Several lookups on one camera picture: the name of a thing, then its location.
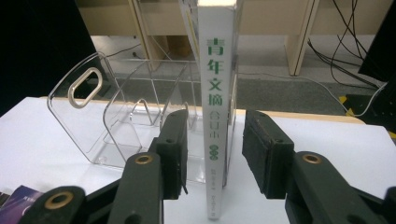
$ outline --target white surface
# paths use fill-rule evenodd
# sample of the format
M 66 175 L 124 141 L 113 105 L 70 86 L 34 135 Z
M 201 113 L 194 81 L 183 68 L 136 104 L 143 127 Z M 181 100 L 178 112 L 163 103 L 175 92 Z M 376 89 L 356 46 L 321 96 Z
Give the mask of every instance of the white surface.
M 396 146 L 382 127 L 327 121 L 275 122 L 295 150 L 327 157 L 350 185 L 383 198 L 396 186 Z M 228 186 L 218 221 L 206 217 L 205 185 L 188 182 L 189 195 L 165 201 L 165 223 L 288 223 L 284 201 L 266 200 L 242 156 L 244 116 L 238 116 Z M 46 100 L 27 98 L 0 118 L 0 191 L 19 185 L 47 191 L 77 185 L 87 193 L 120 178 L 121 170 L 90 164 L 51 115 Z

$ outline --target handle cutout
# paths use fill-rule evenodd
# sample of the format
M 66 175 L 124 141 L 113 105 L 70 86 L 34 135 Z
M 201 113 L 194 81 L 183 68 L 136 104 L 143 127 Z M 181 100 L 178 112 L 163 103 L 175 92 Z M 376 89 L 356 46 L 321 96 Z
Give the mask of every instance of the handle cutout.
M 93 89 L 93 91 L 87 96 L 87 98 L 79 99 L 79 100 L 83 100 L 82 102 L 77 102 L 76 98 L 75 98 L 76 90 L 85 80 L 87 80 L 90 77 L 95 76 L 95 75 L 97 75 L 97 79 L 98 79 L 95 89 Z M 82 76 L 79 77 L 75 82 L 73 82 L 73 84 L 69 87 L 67 96 L 68 96 L 70 105 L 72 105 L 74 108 L 77 108 L 77 109 L 83 108 L 93 98 L 93 96 L 95 96 L 96 93 L 99 92 L 99 90 L 102 88 L 102 85 L 103 85 L 102 73 L 97 68 L 94 68 L 94 67 L 87 69 L 87 71 L 84 72 L 84 74 L 82 74 Z

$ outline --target brass insert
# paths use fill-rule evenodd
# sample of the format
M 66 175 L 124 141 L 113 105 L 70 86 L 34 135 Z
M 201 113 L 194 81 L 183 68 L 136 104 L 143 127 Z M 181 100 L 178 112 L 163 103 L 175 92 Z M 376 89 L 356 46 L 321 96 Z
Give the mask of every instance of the brass insert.
M 138 158 L 136 158 L 136 160 L 134 160 L 134 162 L 140 165 L 144 165 L 152 162 L 152 157 L 148 155 L 139 156 Z
M 50 210 L 62 208 L 63 206 L 70 203 L 73 200 L 73 197 L 74 195 L 70 191 L 54 194 L 47 199 L 45 207 Z
M 303 155 L 303 160 L 313 164 L 320 164 L 321 158 L 312 154 Z

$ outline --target cable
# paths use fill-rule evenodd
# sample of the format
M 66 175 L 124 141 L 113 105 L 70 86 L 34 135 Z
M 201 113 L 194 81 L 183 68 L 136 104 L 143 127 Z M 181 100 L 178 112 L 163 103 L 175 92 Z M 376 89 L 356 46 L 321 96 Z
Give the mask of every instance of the cable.
M 337 5 L 337 3 L 335 2 L 335 0 L 332 0 L 332 2 L 334 3 L 335 8 L 337 9 L 338 13 L 340 14 L 341 19 L 342 19 L 344 25 L 346 26 L 346 29 L 347 29 L 347 30 L 352 34 L 352 36 L 355 38 L 355 41 L 356 41 L 357 45 L 359 45 L 359 46 L 361 47 L 361 49 L 363 49 L 364 53 L 367 54 L 367 50 L 364 48 L 364 46 L 361 44 L 361 42 L 359 41 L 359 39 L 356 37 L 355 31 L 352 31 L 352 30 L 350 29 L 349 23 L 346 22 L 346 19 L 345 19 L 343 13 L 342 13 L 341 10 L 340 10 L 340 7 Z M 357 4 L 358 4 L 358 0 L 356 0 L 356 4 L 355 4 L 354 7 L 353 7 L 353 5 L 352 5 L 352 9 L 353 9 L 353 10 L 352 10 L 351 18 L 352 18 L 352 16 L 353 16 L 353 18 L 355 17 L 355 16 L 354 16 L 354 13 L 355 13 L 355 9 L 356 9 L 356 5 L 357 5 Z
M 344 39 L 344 37 L 345 37 L 345 35 L 346 35 L 346 33 L 347 33 L 347 29 L 348 29 L 348 27 L 349 27 L 349 24 L 352 22 L 352 18 L 354 17 L 355 6 L 356 6 L 356 5 L 353 5 L 353 0 L 352 0 L 352 13 L 351 13 L 351 16 L 350 16 L 350 18 L 349 18 L 348 24 L 346 24 L 346 29 L 345 29 L 345 31 L 344 31 L 342 37 L 340 38 L 340 41 L 338 42 L 338 45 L 337 45 L 337 47 L 335 48 L 334 53 L 332 54 L 332 58 L 331 58 L 331 62 L 330 62 L 330 72 L 331 72 L 331 74 L 332 74 L 332 78 L 333 78 L 336 82 L 338 82 L 338 83 L 341 83 L 341 82 L 340 82 L 339 80 L 337 80 L 337 78 L 335 78 L 334 73 L 333 73 L 333 71 L 332 71 L 332 68 L 333 68 L 333 66 L 334 66 L 334 58 L 335 58 L 335 54 L 337 53 L 338 49 L 340 48 L 341 44 L 343 43 L 343 39 Z M 354 76 L 354 75 L 353 75 L 352 77 L 354 77 L 354 78 L 356 78 L 356 79 L 362 81 L 362 78 L 359 78 L 359 77 Z
M 320 82 L 317 82 L 317 81 L 315 81 L 314 79 L 311 79 L 311 78 L 309 78 L 309 77 L 282 77 L 282 76 L 277 76 L 277 75 L 273 75 L 273 74 L 269 74 L 269 73 L 238 73 L 238 74 L 241 74 L 241 75 L 251 75 L 251 76 L 264 75 L 264 76 L 280 77 L 280 78 L 299 78 L 299 79 L 305 79 L 305 80 L 309 80 L 309 81 L 311 81 L 311 82 L 317 83 L 319 86 L 321 86 L 323 89 L 325 89 L 325 90 L 330 94 L 330 96 L 331 96 L 341 107 L 344 108 L 344 110 L 346 111 L 346 113 L 347 113 L 349 116 L 355 117 L 355 118 L 361 117 L 361 116 L 363 116 L 363 115 L 367 112 L 367 110 L 370 108 L 371 104 L 373 103 L 374 98 L 375 98 L 375 97 L 385 88 L 385 86 L 387 85 L 387 83 L 386 83 L 386 84 L 384 84 L 383 86 L 381 86 L 378 90 L 376 90 L 376 92 L 375 92 L 375 93 L 373 94 L 373 96 L 371 97 L 371 99 L 370 99 L 370 101 L 369 101 L 369 104 L 366 106 L 366 108 L 364 109 L 364 111 L 363 111 L 361 114 L 359 114 L 359 115 L 354 115 L 354 114 L 349 113 L 348 109 L 337 99 L 336 96 L 334 96 L 334 94 L 332 94 L 332 92 L 329 90 L 329 88 L 327 88 L 325 85 L 323 85 L 323 84 L 321 84 Z
M 365 83 L 365 84 L 367 84 L 367 85 L 369 85 L 369 86 L 371 86 L 371 87 L 374 87 L 375 90 L 377 89 L 377 86 L 376 86 L 374 83 L 371 83 L 371 82 L 365 80 L 364 78 L 361 78 L 361 77 L 358 77 L 358 76 L 354 75 L 353 73 L 347 71 L 345 68 L 341 67 L 340 65 L 338 65 L 338 64 L 336 64 L 336 63 L 334 63 L 334 62 L 332 62 L 332 58 L 331 58 L 331 57 L 325 56 L 325 55 L 323 55 L 322 53 L 318 52 L 318 51 L 314 48 L 314 46 L 312 45 L 312 42 L 311 42 L 310 39 L 308 39 L 308 46 L 314 51 L 314 53 L 315 53 L 324 63 L 326 63 L 326 64 L 328 64 L 328 65 L 330 65 L 330 66 L 336 68 L 337 70 L 339 70 L 340 72 L 345 73 L 346 75 L 349 75 L 349 76 L 351 76 L 351 77 L 354 77 L 354 78 L 356 78 L 357 80 L 359 80 L 359 81 L 361 81 L 361 82 L 363 82 L 363 83 Z M 351 65 L 359 66 L 358 64 L 355 64 L 355 63 L 348 63 L 348 62 L 344 62 L 344 61 L 340 61 L 340 60 L 336 60 L 336 59 L 333 59 L 333 61 L 336 61 L 336 62 L 339 62 L 339 63 L 346 63 L 346 64 L 351 64 Z M 338 80 L 334 77 L 333 73 L 332 73 L 332 78 L 333 78 L 337 83 L 339 83 L 339 84 L 341 84 L 341 85 L 345 85 L 345 86 L 349 86 L 349 87 L 364 88 L 364 89 L 372 89 L 372 88 L 367 88 L 367 87 L 363 87 L 363 86 L 354 86 L 354 85 L 349 85 L 349 84 L 346 84 L 346 83 L 342 83 L 342 82 L 338 81 Z
M 356 6 L 357 5 L 358 5 L 358 0 L 356 0 L 355 6 L 353 5 L 353 0 L 352 0 L 352 15 L 353 15 L 353 17 L 352 17 L 352 30 L 353 30 L 353 37 L 355 39 L 356 49 L 358 50 L 360 58 L 363 60 L 363 57 L 361 56 L 361 49 L 360 49 L 358 41 L 357 41 L 358 38 L 356 37 L 355 10 L 356 10 Z
M 342 42 L 340 35 L 337 35 L 338 41 L 341 42 L 341 44 L 343 45 L 344 49 L 346 49 L 350 54 L 352 54 L 353 56 L 355 56 L 356 58 L 359 58 L 361 60 L 364 60 L 363 57 L 361 55 L 357 55 L 354 52 L 352 52 L 352 50 L 350 50 L 349 48 L 347 48 L 347 46 L 344 44 L 344 42 Z
M 128 48 L 128 49 L 122 49 L 122 50 L 120 50 L 120 51 L 118 51 L 118 52 L 116 52 L 116 53 L 113 53 L 113 54 L 109 54 L 109 55 L 107 55 L 107 58 L 112 57 L 112 56 L 114 56 L 114 55 L 117 55 L 117 54 L 119 54 L 119 53 L 121 53 L 121 52 L 124 52 L 124 51 L 126 51 L 126 50 L 134 49 L 134 48 L 136 48 L 137 46 L 140 46 L 140 44 L 137 44 L 137 45 L 135 45 L 135 46 L 133 46 L 133 47 L 131 47 L 131 48 Z

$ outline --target clear plastic magazine rack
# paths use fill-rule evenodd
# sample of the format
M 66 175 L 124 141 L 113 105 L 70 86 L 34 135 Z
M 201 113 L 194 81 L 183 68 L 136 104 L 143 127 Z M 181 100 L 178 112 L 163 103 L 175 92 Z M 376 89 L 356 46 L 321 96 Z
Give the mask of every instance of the clear plastic magazine rack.
M 200 88 L 195 62 L 110 61 L 97 52 L 64 76 L 48 107 L 88 161 L 119 168 L 148 150 L 168 114 L 187 109 L 187 178 L 205 183 Z

